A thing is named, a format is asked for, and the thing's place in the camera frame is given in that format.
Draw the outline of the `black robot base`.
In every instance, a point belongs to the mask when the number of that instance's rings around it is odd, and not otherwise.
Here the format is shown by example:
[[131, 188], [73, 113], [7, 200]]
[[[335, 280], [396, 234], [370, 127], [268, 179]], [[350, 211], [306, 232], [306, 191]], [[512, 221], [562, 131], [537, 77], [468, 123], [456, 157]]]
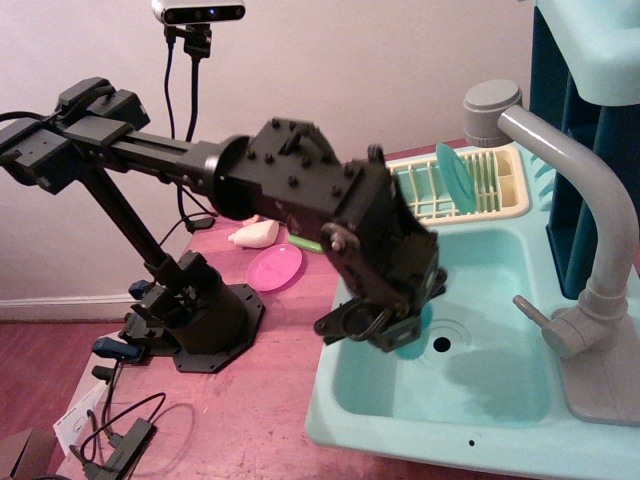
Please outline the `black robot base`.
[[217, 373], [252, 347], [265, 306], [248, 284], [225, 284], [195, 251], [146, 268], [154, 283], [125, 316], [120, 339], [172, 358], [182, 373]]

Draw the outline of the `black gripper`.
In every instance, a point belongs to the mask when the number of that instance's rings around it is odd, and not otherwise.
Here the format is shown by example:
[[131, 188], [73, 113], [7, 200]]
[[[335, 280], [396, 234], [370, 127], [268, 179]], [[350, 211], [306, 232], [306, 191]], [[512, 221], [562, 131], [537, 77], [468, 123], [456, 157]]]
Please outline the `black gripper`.
[[325, 344], [368, 340], [393, 353], [416, 340], [422, 308], [446, 291], [437, 234], [396, 201], [390, 210], [376, 213], [362, 232], [336, 221], [326, 223], [320, 240], [352, 294], [351, 300], [314, 322], [314, 332]]

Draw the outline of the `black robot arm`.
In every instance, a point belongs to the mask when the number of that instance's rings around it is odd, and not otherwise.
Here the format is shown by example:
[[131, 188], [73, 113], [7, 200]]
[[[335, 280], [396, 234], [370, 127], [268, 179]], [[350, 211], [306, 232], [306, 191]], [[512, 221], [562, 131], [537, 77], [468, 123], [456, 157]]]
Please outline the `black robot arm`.
[[252, 343], [249, 299], [199, 254], [165, 253], [110, 178], [136, 171], [206, 197], [234, 220], [254, 215], [318, 243], [351, 300], [316, 321], [326, 343], [367, 341], [390, 352], [416, 340], [425, 304], [444, 290], [438, 238], [409, 211], [399, 181], [373, 145], [339, 161], [311, 123], [269, 120], [255, 136], [190, 143], [144, 132], [148, 116], [103, 78], [64, 91], [53, 113], [1, 117], [1, 165], [16, 181], [56, 194], [82, 183], [138, 251], [155, 284], [135, 305], [180, 353], [231, 354]]

